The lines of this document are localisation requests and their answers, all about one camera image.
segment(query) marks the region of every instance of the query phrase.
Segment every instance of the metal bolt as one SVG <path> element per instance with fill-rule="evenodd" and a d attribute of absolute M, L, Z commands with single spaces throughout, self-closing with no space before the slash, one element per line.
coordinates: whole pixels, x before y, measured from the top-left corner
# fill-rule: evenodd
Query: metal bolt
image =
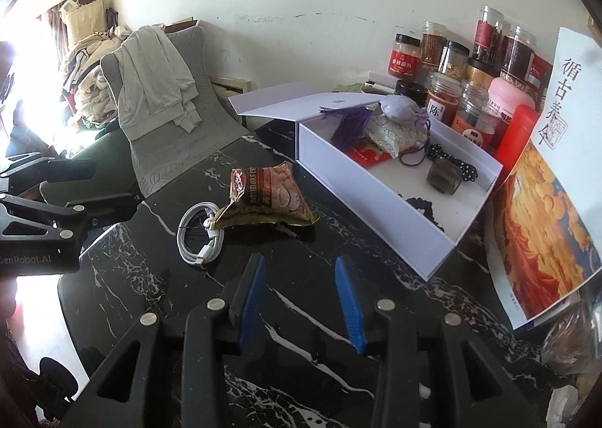
<path fill-rule="evenodd" d="M 462 318 L 455 312 L 449 312 L 445 315 L 445 322 L 450 326 L 459 326 L 462 322 Z"/>
<path fill-rule="evenodd" d="M 395 309 L 395 302 L 393 302 L 391 299 L 380 299 L 376 303 L 376 307 L 381 311 L 392 311 Z"/>
<path fill-rule="evenodd" d="M 214 297 L 207 302 L 207 309 L 210 311 L 220 311 L 226 307 L 226 301 L 221 297 Z"/>
<path fill-rule="evenodd" d="M 147 312 L 140 316 L 140 324 L 142 326 L 152 326 L 157 322 L 157 315 L 154 312 Z"/>

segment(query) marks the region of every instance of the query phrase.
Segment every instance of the black hair tie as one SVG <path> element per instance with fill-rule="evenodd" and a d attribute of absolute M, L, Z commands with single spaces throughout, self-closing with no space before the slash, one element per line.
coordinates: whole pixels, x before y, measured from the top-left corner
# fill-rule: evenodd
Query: black hair tie
<path fill-rule="evenodd" d="M 460 158 L 456 158 L 455 156 L 447 154 L 445 151 L 443 151 L 441 144 L 431 144 L 426 152 L 426 157 L 429 160 L 434 161 L 438 156 L 445 158 L 462 170 L 462 181 L 475 181 L 477 178 L 479 178 L 479 173 L 474 166 L 469 163 L 465 163 Z"/>

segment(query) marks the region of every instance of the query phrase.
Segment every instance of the cardboard box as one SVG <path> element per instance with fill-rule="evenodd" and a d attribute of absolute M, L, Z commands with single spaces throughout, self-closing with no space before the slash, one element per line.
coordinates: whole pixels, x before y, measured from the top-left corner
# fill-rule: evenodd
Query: cardboard box
<path fill-rule="evenodd" d="M 444 195 L 426 182 L 431 166 L 426 159 L 415 168 L 398 160 L 362 168 L 330 144 L 339 119 L 324 118 L 320 107 L 356 107 L 381 98 L 367 93 L 317 93 L 307 83 L 290 83 L 233 96 L 230 102 L 239 115 L 294 121 L 297 161 L 428 280 L 483 207 L 502 165 L 451 128 L 431 120 L 432 142 L 473 164 L 479 172 L 476 182 L 463 182 L 454 195 Z M 405 201 L 410 198 L 422 199 L 427 207 L 430 203 L 439 226 Z"/>

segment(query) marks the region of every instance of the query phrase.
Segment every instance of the red packet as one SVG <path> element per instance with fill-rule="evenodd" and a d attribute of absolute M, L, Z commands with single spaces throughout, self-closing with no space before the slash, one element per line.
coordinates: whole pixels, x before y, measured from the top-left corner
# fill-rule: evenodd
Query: red packet
<path fill-rule="evenodd" d="M 388 152 L 378 148 L 369 139 L 360 139 L 346 154 L 364 168 L 369 168 L 377 163 L 391 159 Z"/>

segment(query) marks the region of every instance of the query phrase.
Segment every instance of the purple tassel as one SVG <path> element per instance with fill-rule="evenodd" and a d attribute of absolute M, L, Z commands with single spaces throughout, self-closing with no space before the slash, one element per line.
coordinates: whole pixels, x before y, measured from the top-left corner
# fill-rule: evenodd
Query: purple tassel
<path fill-rule="evenodd" d="M 349 151 L 363 135 L 363 130 L 368 125 L 372 111 L 366 107 L 325 108 L 320 107 L 324 117 L 341 117 L 341 123 L 336 128 L 330 142 L 342 152 Z"/>

